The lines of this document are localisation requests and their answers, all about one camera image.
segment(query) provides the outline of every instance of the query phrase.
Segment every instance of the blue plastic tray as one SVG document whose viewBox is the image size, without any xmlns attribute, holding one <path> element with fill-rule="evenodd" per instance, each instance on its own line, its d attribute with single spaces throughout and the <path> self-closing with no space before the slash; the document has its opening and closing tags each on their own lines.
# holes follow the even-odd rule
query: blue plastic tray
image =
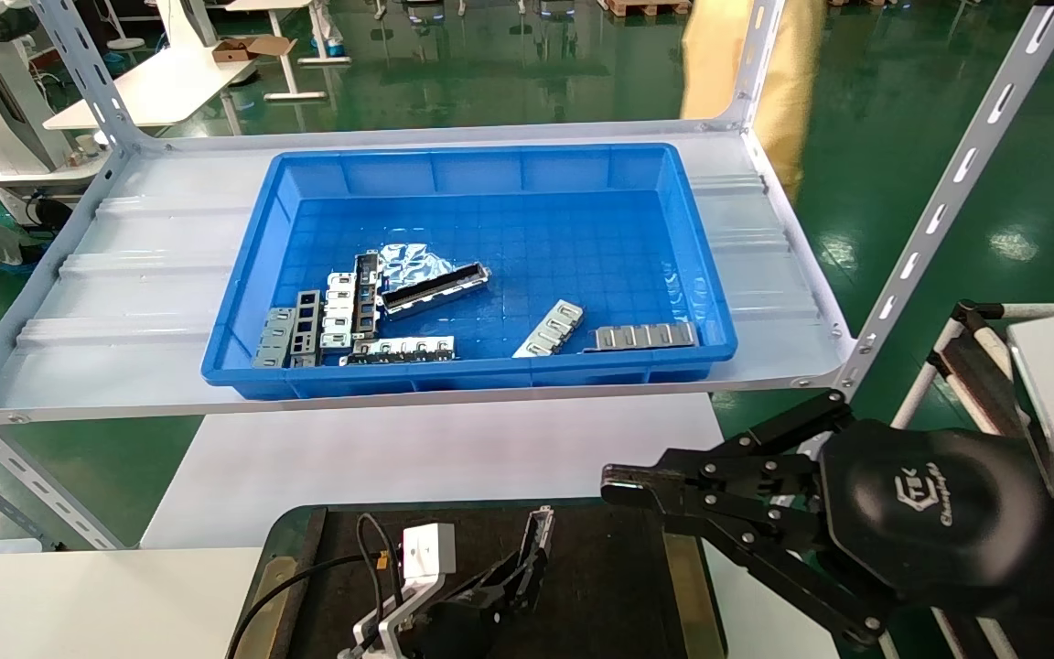
<svg viewBox="0 0 1054 659">
<path fill-rule="evenodd" d="M 380 336 L 454 336 L 454 362 L 251 368 L 269 308 L 396 243 L 490 270 L 485 291 L 382 318 Z M 561 353 L 511 358 L 561 297 L 585 310 Z M 674 322 L 694 322 L 702 345 L 580 354 L 598 327 Z M 668 383 L 703 379 L 737 345 L 668 144 L 324 151 L 281 154 L 268 169 L 201 375 L 267 400 Z"/>
</svg>

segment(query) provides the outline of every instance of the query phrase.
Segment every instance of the shelf frame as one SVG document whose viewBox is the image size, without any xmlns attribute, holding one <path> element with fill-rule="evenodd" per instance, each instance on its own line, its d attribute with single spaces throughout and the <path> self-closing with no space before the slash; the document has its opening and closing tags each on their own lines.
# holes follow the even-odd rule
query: shelf frame
<svg viewBox="0 0 1054 659">
<path fill-rule="evenodd" d="M 100 55 L 86 37 L 86 28 L 74 5 L 62 0 L 37 0 L 35 11 L 40 21 L 52 34 L 56 49 L 72 75 L 76 86 L 93 109 L 100 129 L 110 144 L 112 155 L 101 167 L 101 173 L 89 185 L 82 200 L 77 205 L 66 229 L 52 244 L 45 257 L 38 264 L 16 303 L 11 306 L 0 322 L 0 377 L 8 358 L 17 348 L 17 341 L 32 318 L 45 303 L 61 275 L 64 261 L 74 254 L 76 247 L 84 238 L 94 220 L 95 213 L 109 200 L 110 193 L 118 182 L 125 179 L 125 171 L 137 159 L 155 161 L 159 157 L 178 157 L 204 151 L 230 151 L 232 155 L 246 154 L 264 149 L 310 149 L 317 148 L 360 148 L 369 146 L 401 146 L 402 142 L 449 142 L 499 141 L 506 139 L 506 133 L 513 133 L 516 141 L 524 142 L 597 142 L 606 139 L 628 141 L 630 138 L 687 138 L 694 135 L 737 136 L 745 147 L 748 158 L 759 180 L 765 186 L 766 200 L 774 208 L 785 231 L 787 243 L 794 249 L 801 271 L 811 283 L 815 305 L 825 323 L 831 326 L 834 350 L 840 364 L 831 371 L 816 374 L 800 374 L 795 379 L 767 379 L 761 381 L 737 381 L 737 383 L 698 383 L 686 385 L 633 385 L 633 387 L 604 387 L 581 389 L 530 389 L 529 391 L 490 392 L 427 392 L 410 393 L 410 400 L 396 396 L 373 396 L 368 400 L 323 399 L 315 401 L 262 402 L 262 401 L 217 401 L 212 404 L 180 406 L 135 406 L 116 408 L 92 408 L 66 406 L 56 410 L 24 410 L 0 408 L 0 426 L 7 423 L 56 419 L 99 419 L 116 416 L 163 415 L 164 413 L 207 413 L 207 412 L 258 412 L 259 410 L 331 408 L 331 407 L 375 407 L 383 405 L 424 405 L 444 402 L 473 402 L 482 400 L 514 400 L 515 398 L 572 398 L 594 395 L 630 395 L 641 392 L 694 392 L 714 391 L 720 388 L 827 388 L 837 385 L 850 396 L 857 392 L 865 372 L 870 369 L 882 343 L 890 335 L 897 317 L 911 299 L 917 280 L 933 259 L 934 251 L 946 236 L 950 226 L 957 217 L 961 203 L 974 187 L 980 172 L 998 144 L 1003 131 L 1008 129 L 1013 115 L 1019 109 L 1026 94 L 1036 80 L 1038 73 L 1054 50 L 1054 4 L 1037 4 L 1029 14 L 1016 41 L 995 76 L 987 96 L 974 120 L 962 137 L 945 174 L 934 189 L 932 199 L 921 213 L 919 221 L 905 249 L 900 254 L 884 285 L 877 304 L 874 305 L 870 321 L 860 337 L 854 337 L 836 304 L 832 289 L 823 278 L 819 263 L 816 261 L 807 238 L 794 215 L 787 197 L 775 176 L 766 154 L 758 137 L 753 133 L 753 117 L 758 106 L 762 82 L 769 66 L 774 37 L 779 28 L 779 20 L 785 0 L 756 0 L 749 18 L 747 38 L 740 55 L 740 67 L 731 104 L 715 120 L 708 121 L 626 121 L 626 123 L 560 124 L 535 127 L 494 127 L 493 129 L 434 129 L 426 131 L 378 131 L 377 133 L 326 134 L 290 136 L 240 136 L 213 138 L 157 139 L 144 135 L 131 121 L 124 100 L 106 74 Z M 995 109 L 1001 104 L 1001 112 Z M 120 541 L 100 524 L 85 506 L 76 501 L 53 477 L 39 466 L 34 459 L 12 442 L 0 429 L 0 463 L 17 477 L 35 496 L 72 526 L 75 532 L 100 549 L 118 549 Z"/>
</svg>

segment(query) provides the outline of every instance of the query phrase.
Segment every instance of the white table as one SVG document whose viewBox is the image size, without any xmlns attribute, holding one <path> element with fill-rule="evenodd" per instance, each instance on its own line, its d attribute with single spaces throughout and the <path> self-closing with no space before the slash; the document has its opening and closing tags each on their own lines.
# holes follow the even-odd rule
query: white table
<svg viewBox="0 0 1054 659">
<path fill-rule="evenodd" d="M 217 659 L 259 549 L 0 556 L 0 659 Z"/>
<path fill-rule="evenodd" d="M 173 125 L 188 120 L 207 100 L 238 78 L 254 59 L 246 62 L 216 62 L 208 49 L 163 50 L 145 59 L 115 80 L 133 123 L 141 127 Z M 233 123 L 234 117 L 227 112 Z M 77 101 L 62 113 L 43 121 L 43 129 L 96 129 L 97 117 L 86 100 Z"/>
<path fill-rule="evenodd" d="M 220 413 L 197 429 L 141 546 L 260 545 L 310 504 L 598 497 L 604 464 L 721 440 L 706 393 Z M 706 564 L 731 659 L 837 659 L 827 631 L 745 568 L 708 545 Z"/>
<path fill-rule="evenodd" d="M 300 9 L 307 7 L 311 16 L 311 37 L 315 38 L 317 58 L 300 58 L 301 64 L 310 63 L 347 63 L 348 58 L 330 58 L 327 46 L 323 42 L 323 35 L 319 34 L 316 22 L 316 12 L 313 0 L 234 0 L 226 5 L 227 12 L 267 12 L 271 18 L 271 31 L 275 37 L 281 37 L 284 32 L 279 26 L 279 12 L 290 9 Z M 264 100 L 318 100 L 326 99 L 326 92 L 300 92 L 295 84 L 295 72 L 292 71 L 292 59 L 290 54 L 279 56 L 279 63 L 284 66 L 284 78 L 288 80 L 287 94 L 264 94 Z"/>
</svg>

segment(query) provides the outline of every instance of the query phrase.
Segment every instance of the cardboard box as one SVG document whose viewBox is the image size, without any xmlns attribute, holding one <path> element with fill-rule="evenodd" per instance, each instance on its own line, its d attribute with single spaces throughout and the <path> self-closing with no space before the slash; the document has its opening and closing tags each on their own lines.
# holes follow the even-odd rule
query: cardboard box
<svg viewBox="0 0 1054 659">
<path fill-rule="evenodd" d="M 280 58 L 292 52 L 295 45 L 293 38 L 275 37 L 273 34 L 260 34 L 255 37 L 222 38 L 212 51 L 216 62 L 246 62 L 258 58 L 259 55 L 271 55 Z"/>
</svg>

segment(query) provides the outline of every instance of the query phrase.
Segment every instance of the metal shelf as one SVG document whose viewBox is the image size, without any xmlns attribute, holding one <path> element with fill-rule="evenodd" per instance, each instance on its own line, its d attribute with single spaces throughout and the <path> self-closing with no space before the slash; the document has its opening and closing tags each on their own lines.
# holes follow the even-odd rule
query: metal shelf
<svg viewBox="0 0 1054 659">
<path fill-rule="evenodd" d="M 933 252 L 1054 50 L 1037 4 L 983 96 L 905 249 L 853 337 L 753 128 L 785 0 L 754 0 L 735 95 L 710 121 L 393 130 L 156 139 L 135 129 L 67 3 L 38 16 L 112 142 L 75 213 L 0 322 L 0 425 L 30 421 L 460 404 L 727 388 L 836 387 L 852 396 Z M 285 150 L 669 142 L 677 147 L 735 314 L 739 351 L 700 383 L 247 401 L 200 360 L 271 158 Z M 120 546 L 0 428 L 0 463 L 75 532 Z"/>
</svg>

